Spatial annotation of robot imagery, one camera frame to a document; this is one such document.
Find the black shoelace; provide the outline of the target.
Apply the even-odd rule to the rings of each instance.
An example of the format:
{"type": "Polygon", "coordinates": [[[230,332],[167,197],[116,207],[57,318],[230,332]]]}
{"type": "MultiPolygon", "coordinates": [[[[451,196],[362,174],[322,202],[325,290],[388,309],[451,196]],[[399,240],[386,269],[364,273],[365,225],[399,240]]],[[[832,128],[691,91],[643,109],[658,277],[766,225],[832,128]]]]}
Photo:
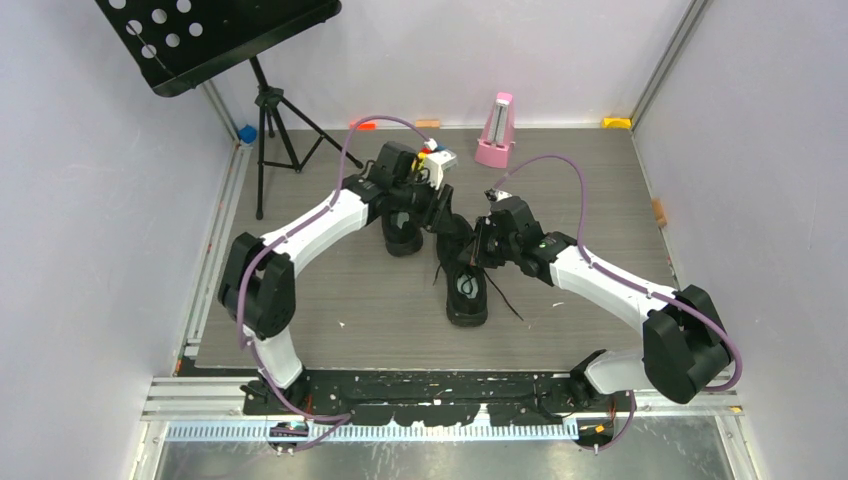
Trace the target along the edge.
{"type": "Polygon", "coordinates": [[[452,325],[476,328],[488,320],[489,287],[494,289],[516,318],[525,321],[485,269],[461,263],[440,263],[436,268],[433,284],[436,284],[441,274],[444,274],[446,285],[446,315],[452,325]]]}

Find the black shoe with laces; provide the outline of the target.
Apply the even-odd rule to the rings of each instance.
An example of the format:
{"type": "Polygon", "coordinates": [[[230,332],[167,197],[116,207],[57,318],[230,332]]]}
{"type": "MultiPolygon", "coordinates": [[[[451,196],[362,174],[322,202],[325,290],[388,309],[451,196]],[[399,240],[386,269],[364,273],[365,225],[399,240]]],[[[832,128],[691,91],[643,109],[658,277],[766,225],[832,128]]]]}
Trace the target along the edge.
{"type": "Polygon", "coordinates": [[[439,267],[446,280],[447,318],[452,325],[462,328],[481,326],[488,318],[484,272],[459,259],[471,237],[470,225],[460,218],[452,233],[439,234],[436,240],[439,267]]]}

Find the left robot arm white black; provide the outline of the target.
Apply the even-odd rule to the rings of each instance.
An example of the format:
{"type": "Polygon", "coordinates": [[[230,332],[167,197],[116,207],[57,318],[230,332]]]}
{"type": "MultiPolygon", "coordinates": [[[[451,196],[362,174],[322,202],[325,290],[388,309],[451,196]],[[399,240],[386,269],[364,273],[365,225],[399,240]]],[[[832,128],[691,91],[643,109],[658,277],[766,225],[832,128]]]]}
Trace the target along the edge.
{"type": "Polygon", "coordinates": [[[388,253],[403,257],[423,246],[423,234],[451,225],[453,189],[446,172],[457,156],[434,140],[416,151],[385,143],[367,171],[297,220],[256,237],[239,235],[230,248],[217,298],[237,323],[242,343],[257,354],[270,383],[268,400],[280,412],[298,412],[307,398],[289,329],[296,309],[295,281],[304,268],[345,236],[380,221],[388,253]]]}

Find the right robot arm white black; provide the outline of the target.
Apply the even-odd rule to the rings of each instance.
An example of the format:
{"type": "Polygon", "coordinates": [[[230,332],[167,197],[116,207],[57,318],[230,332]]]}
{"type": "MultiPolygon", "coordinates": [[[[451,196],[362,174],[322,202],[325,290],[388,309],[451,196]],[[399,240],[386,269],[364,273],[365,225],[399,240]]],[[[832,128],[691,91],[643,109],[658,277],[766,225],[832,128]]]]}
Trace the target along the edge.
{"type": "Polygon", "coordinates": [[[468,247],[472,264],[507,263],[551,287],[571,292],[611,313],[636,331],[640,347],[599,350],[574,367],[574,403],[596,410],[613,393],[652,388],[686,404],[734,360],[715,305],[703,289],[662,286],[616,267],[558,231],[544,232],[518,196],[490,189],[487,215],[475,225],[468,247]]]}

